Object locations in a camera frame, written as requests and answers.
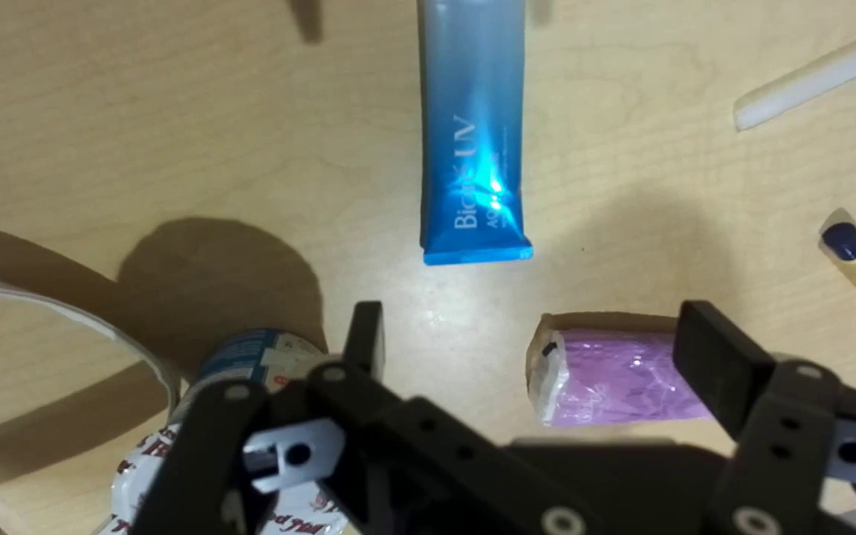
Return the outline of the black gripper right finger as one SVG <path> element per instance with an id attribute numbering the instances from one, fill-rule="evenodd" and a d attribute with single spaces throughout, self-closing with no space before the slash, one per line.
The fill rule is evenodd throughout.
<path id="1" fill-rule="evenodd" d="M 707 301 L 683 301 L 675 365 L 735 441 L 707 507 L 718 535 L 856 535 L 821 507 L 856 493 L 856 388 L 811 361 L 776 361 Z"/>

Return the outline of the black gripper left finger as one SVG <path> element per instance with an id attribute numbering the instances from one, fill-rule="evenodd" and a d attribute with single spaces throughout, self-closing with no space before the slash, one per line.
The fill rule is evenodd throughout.
<path id="1" fill-rule="evenodd" d="M 311 483 L 363 535 L 589 535 L 577 498 L 424 400 L 378 380 L 384 307 L 354 307 L 338 361 L 277 394 L 191 401 L 139 502 L 139 535 L 256 535 Z"/>

